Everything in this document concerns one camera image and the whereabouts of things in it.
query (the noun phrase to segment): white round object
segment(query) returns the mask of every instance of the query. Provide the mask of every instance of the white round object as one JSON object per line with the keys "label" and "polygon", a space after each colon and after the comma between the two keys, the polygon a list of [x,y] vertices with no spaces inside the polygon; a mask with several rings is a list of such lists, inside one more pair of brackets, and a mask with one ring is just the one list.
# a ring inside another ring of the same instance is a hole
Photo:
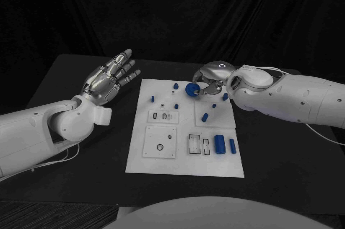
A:
{"label": "white round object", "polygon": [[269,204],[229,197],[193,197],[157,203],[110,223],[105,229],[331,229]]}

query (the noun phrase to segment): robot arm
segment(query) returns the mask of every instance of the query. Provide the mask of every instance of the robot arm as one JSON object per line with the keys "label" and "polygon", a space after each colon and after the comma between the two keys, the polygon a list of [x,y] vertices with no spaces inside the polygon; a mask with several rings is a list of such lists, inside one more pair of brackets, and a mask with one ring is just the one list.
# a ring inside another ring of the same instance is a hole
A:
{"label": "robot arm", "polygon": [[275,82],[262,69],[216,61],[207,64],[194,76],[203,77],[210,86],[196,91],[197,95],[217,94],[227,87],[236,105],[247,111],[291,122],[345,128],[345,85],[325,79],[284,75]]}
{"label": "robot arm", "polygon": [[[102,105],[141,74],[136,70],[122,78],[135,65],[133,60],[125,65],[131,56],[128,49],[94,70],[81,94],[71,100],[0,116],[0,177],[31,168],[77,145],[93,133],[94,124],[110,125],[112,109]],[[54,141],[53,132],[63,141]]]}

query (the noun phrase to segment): blue object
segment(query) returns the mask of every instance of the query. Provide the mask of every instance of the blue object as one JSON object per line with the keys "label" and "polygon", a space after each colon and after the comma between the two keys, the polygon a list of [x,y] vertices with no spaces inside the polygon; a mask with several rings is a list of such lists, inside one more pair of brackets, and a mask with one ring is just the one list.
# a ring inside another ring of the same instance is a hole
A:
{"label": "blue object", "polygon": [[229,99],[229,94],[226,93],[223,96],[223,101],[226,101]]}
{"label": "blue object", "polygon": [[209,118],[209,114],[206,113],[206,114],[204,114],[204,117],[203,117],[203,121],[204,121],[204,122],[207,121],[207,118]]}
{"label": "blue object", "polygon": [[216,143],[216,153],[224,154],[226,153],[226,141],[223,135],[214,136],[214,143]]}
{"label": "blue object", "polygon": [[232,153],[236,154],[236,141],[233,138],[230,139],[230,147],[232,147]]}
{"label": "blue object", "polygon": [[196,83],[190,83],[185,87],[187,94],[193,97],[197,97],[198,95],[194,93],[197,90],[201,90],[200,85]]}

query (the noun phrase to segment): black table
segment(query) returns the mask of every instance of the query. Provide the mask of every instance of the black table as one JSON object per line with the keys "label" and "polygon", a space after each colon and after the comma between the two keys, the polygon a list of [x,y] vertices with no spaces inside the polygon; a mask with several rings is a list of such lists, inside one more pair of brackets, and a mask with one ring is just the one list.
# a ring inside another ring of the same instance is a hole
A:
{"label": "black table", "polygon": [[[70,100],[106,57],[61,55],[28,108]],[[0,198],[144,207],[194,196],[250,199],[311,214],[345,214],[345,156],[305,124],[284,121],[233,103],[246,178],[126,173],[142,78],[191,81],[201,64],[136,60],[142,75],[105,105],[110,126],[96,125],[76,159],[28,171],[0,183]],[[314,129],[336,139],[331,128]],[[55,156],[64,158],[66,152]]]}

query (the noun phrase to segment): white board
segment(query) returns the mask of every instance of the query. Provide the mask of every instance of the white board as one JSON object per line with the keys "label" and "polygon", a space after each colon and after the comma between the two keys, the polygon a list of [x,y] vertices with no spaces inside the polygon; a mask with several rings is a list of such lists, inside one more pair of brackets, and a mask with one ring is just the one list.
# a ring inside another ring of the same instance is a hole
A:
{"label": "white board", "polygon": [[[245,178],[233,105],[230,99],[223,100],[226,87],[217,95],[191,97],[185,92],[190,83],[142,79],[126,172]],[[201,120],[204,113],[210,115],[207,122]],[[190,134],[200,135],[201,154],[190,153]],[[216,135],[224,135],[226,154],[216,153]],[[236,154],[230,149],[232,138]],[[210,155],[204,139],[210,140]]]}

